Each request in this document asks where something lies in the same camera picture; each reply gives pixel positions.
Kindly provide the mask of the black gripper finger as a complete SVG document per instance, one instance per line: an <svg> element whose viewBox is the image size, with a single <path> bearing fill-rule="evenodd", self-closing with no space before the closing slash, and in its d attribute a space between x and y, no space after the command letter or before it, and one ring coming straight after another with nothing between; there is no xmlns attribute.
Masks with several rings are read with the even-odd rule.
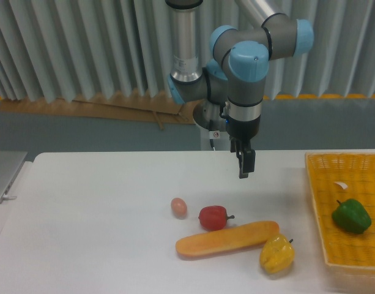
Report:
<svg viewBox="0 0 375 294"><path fill-rule="evenodd" d="M256 152L251 147L250 142L237 142L237 158L239 161L239 178L247 178L254 172Z"/></svg>
<svg viewBox="0 0 375 294"><path fill-rule="evenodd" d="M236 138L231 138L230 139L230 143L231 143L231 153L234 153L236 155L236 158L239 159L239 151L240 151L240 144L239 144L239 140L236 139Z"/></svg>

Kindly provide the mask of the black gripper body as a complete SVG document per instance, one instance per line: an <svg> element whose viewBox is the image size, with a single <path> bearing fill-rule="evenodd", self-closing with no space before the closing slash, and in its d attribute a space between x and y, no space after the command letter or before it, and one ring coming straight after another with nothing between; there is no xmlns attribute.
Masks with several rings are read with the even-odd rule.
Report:
<svg viewBox="0 0 375 294"><path fill-rule="evenodd" d="M231 117L226 119L226 131L230 137L242 142L250 141L259 131L260 116L251 121L238 121Z"/></svg>

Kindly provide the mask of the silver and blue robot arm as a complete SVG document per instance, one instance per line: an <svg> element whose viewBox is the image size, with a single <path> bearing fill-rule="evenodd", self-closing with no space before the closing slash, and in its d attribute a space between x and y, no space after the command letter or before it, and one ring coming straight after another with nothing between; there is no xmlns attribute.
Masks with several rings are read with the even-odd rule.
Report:
<svg viewBox="0 0 375 294"><path fill-rule="evenodd" d="M211 60L199 57L201 1L168 1L173 65L168 87L177 104L198 101L196 124L214 132L227 132L230 150L239 161L239 176L254 171L251 139L258 133L269 63L303 55L314 43L308 20L289 18L272 1L239 1L252 24L241 31L230 25L210 35Z"/></svg>

